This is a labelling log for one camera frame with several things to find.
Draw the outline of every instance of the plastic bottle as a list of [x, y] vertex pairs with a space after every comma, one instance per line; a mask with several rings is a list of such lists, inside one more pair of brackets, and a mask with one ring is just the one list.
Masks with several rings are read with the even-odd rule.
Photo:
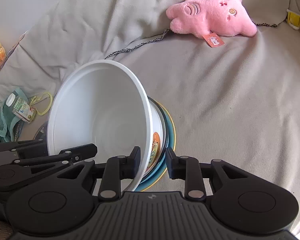
[[30, 107], [24, 99], [16, 96], [14, 93], [10, 94], [6, 105], [17, 117], [27, 123], [30, 123], [36, 114], [36, 110], [33, 107]]

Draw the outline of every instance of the ribbed black surface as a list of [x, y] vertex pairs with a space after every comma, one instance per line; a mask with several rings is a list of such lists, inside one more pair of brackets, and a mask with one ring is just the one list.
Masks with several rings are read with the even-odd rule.
[[51, 240], [288, 240], [284, 231], [272, 236], [246, 236], [215, 221], [202, 203], [189, 202], [179, 192], [126, 192], [114, 203], [103, 203], [81, 228], [62, 236], [31, 237], [17, 233], [10, 239]]

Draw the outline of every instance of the red tag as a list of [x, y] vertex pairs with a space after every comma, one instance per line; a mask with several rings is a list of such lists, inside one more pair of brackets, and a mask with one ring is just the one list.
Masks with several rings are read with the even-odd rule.
[[207, 35], [203, 35], [203, 38], [207, 41], [207, 43], [212, 48], [218, 47], [218, 46], [221, 46], [221, 45], [225, 44], [223, 42], [223, 40], [218, 35], [216, 35], [215, 33], [210, 33], [210, 34], [207, 34]]

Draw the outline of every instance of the white bottle cap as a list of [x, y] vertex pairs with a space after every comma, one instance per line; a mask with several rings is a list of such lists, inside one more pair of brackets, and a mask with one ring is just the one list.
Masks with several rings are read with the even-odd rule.
[[10, 96], [8, 97], [7, 101], [6, 101], [6, 105], [7, 106], [11, 106], [13, 101], [15, 100], [16, 95], [14, 93], [10, 94]]

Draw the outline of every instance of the embroidered eye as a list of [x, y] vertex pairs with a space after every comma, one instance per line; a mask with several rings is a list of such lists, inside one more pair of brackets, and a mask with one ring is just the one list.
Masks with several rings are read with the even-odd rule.
[[229, 13], [231, 13], [232, 15], [235, 15], [237, 12], [235, 11], [235, 9], [231, 8], [231, 9], [229, 9]]

